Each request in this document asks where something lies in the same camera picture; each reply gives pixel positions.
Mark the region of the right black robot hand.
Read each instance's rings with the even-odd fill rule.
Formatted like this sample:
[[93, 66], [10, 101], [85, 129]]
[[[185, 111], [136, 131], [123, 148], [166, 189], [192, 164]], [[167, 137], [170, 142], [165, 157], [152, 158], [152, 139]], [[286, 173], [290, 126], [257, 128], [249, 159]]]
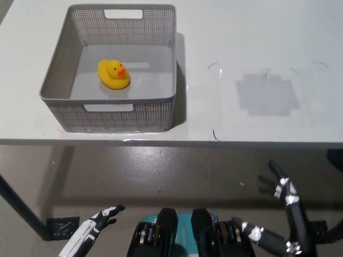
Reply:
[[273, 160], [269, 160], [268, 166], [277, 181], [259, 176], [258, 180], [265, 185], [259, 188], [259, 192], [269, 194], [284, 204], [290, 230], [289, 237], [286, 239], [239, 217], [232, 217], [233, 223], [251, 242], [275, 256], [317, 256], [310, 222], [292, 180]]

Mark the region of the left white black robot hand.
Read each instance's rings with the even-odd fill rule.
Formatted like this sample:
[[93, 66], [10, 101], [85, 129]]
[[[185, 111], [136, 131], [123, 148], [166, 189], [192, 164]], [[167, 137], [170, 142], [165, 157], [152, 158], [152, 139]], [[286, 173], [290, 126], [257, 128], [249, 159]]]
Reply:
[[114, 216], [124, 209], [125, 206], [123, 205], [112, 206], [85, 220], [65, 244], [58, 256], [86, 256], [100, 232], [108, 225], [116, 223], [117, 219]]

